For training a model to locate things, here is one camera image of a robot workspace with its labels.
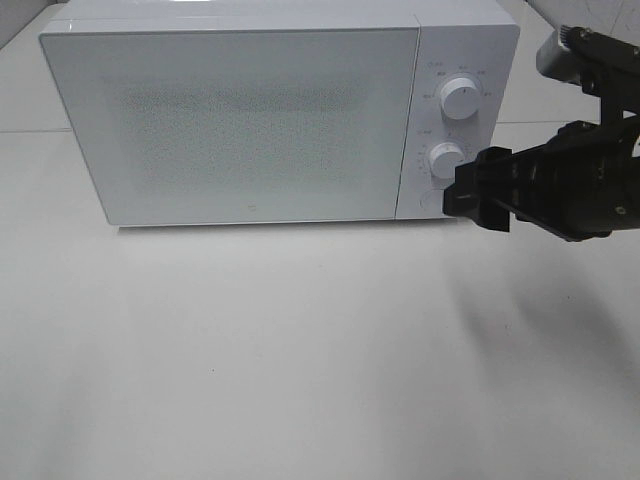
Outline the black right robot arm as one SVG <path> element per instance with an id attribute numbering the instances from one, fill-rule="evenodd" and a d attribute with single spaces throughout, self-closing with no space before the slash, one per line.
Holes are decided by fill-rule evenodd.
<path id="1" fill-rule="evenodd" d="M 537 53 L 545 77 L 600 100 L 597 124 L 577 120 L 546 143 L 492 146 L 455 170 L 443 212 L 494 231 L 516 219 L 569 242 L 639 226 L 639 49 L 563 26 Z"/>

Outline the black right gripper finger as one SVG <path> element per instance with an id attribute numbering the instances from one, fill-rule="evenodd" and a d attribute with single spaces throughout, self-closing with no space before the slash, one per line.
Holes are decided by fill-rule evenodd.
<path id="1" fill-rule="evenodd" d="M 456 200 L 530 197 L 530 150 L 514 152 L 490 147 L 455 170 L 453 198 Z"/>
<path id="2" fill-rule="evenodd" d="M 489 231 L 509 233 L 511 218 L 532 224 L 558 238 L 565 234 L 548 217 L 544 204 L 526 188 L 464 186 L 455 183 L 444 191 L 443 213 L 471 220 Z"/>

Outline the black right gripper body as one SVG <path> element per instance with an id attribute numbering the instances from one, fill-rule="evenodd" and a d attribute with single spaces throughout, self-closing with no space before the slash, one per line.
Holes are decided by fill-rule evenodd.
<path id="1" fill-rule="evenodd" d="M 519 219 L 569 242 L 639 228 L 639 121 L 624 119 L 545 145 L 519 194 Z"/>

